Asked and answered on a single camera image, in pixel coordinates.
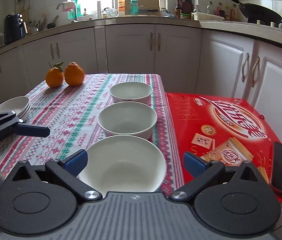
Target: sink faucet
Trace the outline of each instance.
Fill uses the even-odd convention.
[[[57,6],[57,10],[59,10],[59,6],[60,6],[60,5],[64,5],[64,3],[65,3],[65,2],[59,3],[58,6]],[[78,21],[78,15],[77,15],[77,5],[75,4],[75,2],[73,2],[73,3],[74,3],[74,20],[70,20],[70,19],[69,19],[69,21],[71,21],[71,22],[74,23],[74,22],[77,22],[77,21]]]

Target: orange fruit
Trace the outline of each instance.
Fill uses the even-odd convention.
[[[46,83],[51,88],[57,88],[62,85],[63,73],[60,69],[54,67],[51,68],[46,75]]]
[[[64,72],[64,79],[69,86],[79,86],[83,83],[84,71],[76,62],[71,62]]]

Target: table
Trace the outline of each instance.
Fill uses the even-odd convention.
[[[156,74],[93,74],[86,75],[79,87],[65,82],[51,89],[43,81],[27,94],[31,108],[28,123],[48,126],[47,138],[10,136],[0,143],[0,169],[7,176],[20,160],[31,165],[64,159],[79,149],[105,137],[97,124],[97,116],[112,104],[109,89],[120,82],[144,82],[153,87],[151,107],[158,114],[152,142],[162,151],[167,173],[160,190],[170,194],[184,184],[177,141],[169,105],[160,76]]]

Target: red gift box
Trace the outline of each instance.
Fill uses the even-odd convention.
[[[167,98],[182,161],[187,151],[227,166],[250,160],[268,182],[273,143],[280,140],[248,102],[178,93],[167,93]],[[182,171],[185,183],[193,179],[183,162]]]

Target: white cabinet door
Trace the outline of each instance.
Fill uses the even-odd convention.
[[[242,98],[250,71],[253,45],[253,39],[203,30],[195,93]],[[243,65],[244,82],[242,82]]]
[[[76,62],[86,74],[98,73],[94,28],[87,28],[55,36],[55,56],[63,70],[70,62]]]
[[[154,73],[155,25],[105,27],[109,73]]]
[[[4,101],[24,96],[31,90],[22,47],[0,55],[0,78],[5,90]]]
[[[166,92],[195,93],[201,35],[201,29],[156,26],[155,73],[161,76]]]
[[[46,78],[50,69],[48,62],[59,63],[60,59],[55,52],[56,36],[50,36],[23,45],[24,57],[32,88]]]
[[[260,42],[260,77],[248,101],[282,142],[282,49]]]

